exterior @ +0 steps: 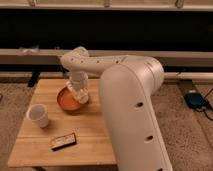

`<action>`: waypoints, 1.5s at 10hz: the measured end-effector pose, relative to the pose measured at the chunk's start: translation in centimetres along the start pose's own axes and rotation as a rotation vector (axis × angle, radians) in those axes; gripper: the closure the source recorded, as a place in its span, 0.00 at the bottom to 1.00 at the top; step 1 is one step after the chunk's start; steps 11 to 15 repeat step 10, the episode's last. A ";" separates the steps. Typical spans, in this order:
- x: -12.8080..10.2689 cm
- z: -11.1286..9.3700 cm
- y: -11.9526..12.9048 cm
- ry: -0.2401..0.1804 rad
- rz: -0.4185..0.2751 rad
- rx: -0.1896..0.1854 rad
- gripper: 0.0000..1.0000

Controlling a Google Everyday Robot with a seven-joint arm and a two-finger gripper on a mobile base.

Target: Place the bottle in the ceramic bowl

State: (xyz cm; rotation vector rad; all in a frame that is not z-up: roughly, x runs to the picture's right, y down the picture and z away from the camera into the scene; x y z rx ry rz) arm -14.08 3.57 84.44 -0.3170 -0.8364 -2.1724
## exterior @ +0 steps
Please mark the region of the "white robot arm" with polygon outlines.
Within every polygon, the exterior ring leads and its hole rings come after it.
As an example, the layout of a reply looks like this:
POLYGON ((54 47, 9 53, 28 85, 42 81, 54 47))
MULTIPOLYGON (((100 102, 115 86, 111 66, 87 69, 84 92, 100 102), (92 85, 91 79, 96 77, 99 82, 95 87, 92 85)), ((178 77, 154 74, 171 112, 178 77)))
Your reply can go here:
POLYGON ((153 109, 151 95, 164 81, 162 64, 153 57, 91 57, 77 47, 60 57, 70 72, 67 87, 76 101, 89 100, 87 80, 100 77, 99 101, 119 171, 173 171, 153 109))

